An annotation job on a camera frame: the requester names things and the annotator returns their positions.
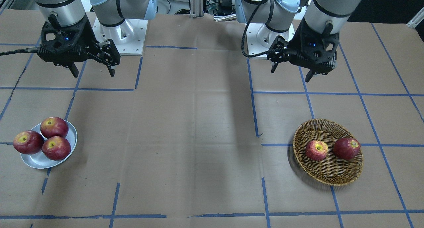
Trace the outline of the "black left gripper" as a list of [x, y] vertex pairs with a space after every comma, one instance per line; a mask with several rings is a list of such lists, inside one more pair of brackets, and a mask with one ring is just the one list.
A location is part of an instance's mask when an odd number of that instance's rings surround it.
[[[308, 68], [305, 82], [309, 83], [315, 74], [328, 74], [337, 66], [337, 47], [339, 33], [332, 34], [332, 22], [325, 22], [322, 32], [316, 32], [302, 19], [294, 37], [289, 42], [284, 37], [277, 35], [271, 44], [267, 60], [272, 63], [271, 73], [283, 62]], [[291, 56], [290, 49], [296, 54]]]

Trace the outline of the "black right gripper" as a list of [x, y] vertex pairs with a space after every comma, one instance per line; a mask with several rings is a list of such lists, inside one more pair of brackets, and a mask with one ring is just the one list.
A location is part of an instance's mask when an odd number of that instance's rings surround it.
[[63, 66], [73, 77], [79, 76], [75, 62], [94, 59], [105, 65], [111, 77], [121, 61], [121, 55], [112, 39], [98, 42], [87, 15], [70, 26], [59, 24], [57, 13], [47, 17], [41, 29], [41, 44], [36, 54], [46, 62]]

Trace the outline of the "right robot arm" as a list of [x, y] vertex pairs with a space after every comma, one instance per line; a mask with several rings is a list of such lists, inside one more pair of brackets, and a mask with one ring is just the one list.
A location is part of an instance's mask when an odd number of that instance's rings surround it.
[[41, 44], [36, 53], [43, 61], [68, 68], [74, 77], [79, 71], [75, 62], [93, 59], [104, 64], [111, 77], [120, 63], [117, 45], [136, 38], [130, 20], [155, 18], [157, 0], [89, 0], [100, 24], [105, 40], [96, 39], [81, 0], [34, 0], [45, 23], [41, 30]]

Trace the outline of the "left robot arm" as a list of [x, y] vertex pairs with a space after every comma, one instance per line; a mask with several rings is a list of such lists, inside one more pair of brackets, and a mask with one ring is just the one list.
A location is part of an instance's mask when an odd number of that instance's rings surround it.
[[[337, 65], [337, 48], [342, 27], [362, 0], [235, 0], [236, 17], [245, 24], [241, 51], [253, 58], [265, 55], [278, 64], [289, 62], [309, 69], [305, 81], [327, 75]], [[264, 50], [246, 52], [250, 24], [261, 24], [266, 32]]]

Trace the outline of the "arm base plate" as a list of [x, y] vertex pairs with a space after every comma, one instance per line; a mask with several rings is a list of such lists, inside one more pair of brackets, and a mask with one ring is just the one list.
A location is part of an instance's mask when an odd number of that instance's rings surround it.
[[96, 18], [93, 32], [99, 42], [112, 39], [121, 56], [142, 56], [149, 21], [126, 19], [121, 25], [106, 27]]
[[248, 55], [258, 55], [261, 52], [269, 50], [271, 44], [277, 35], [284, 37], [286, 41], [290, 41], [295, 34], [293, 24], [290, 25], [288, 31], [283, 33], [273, 32], [266, 27], [266, 24], [252, 23], [247, 30], [247, 46]]

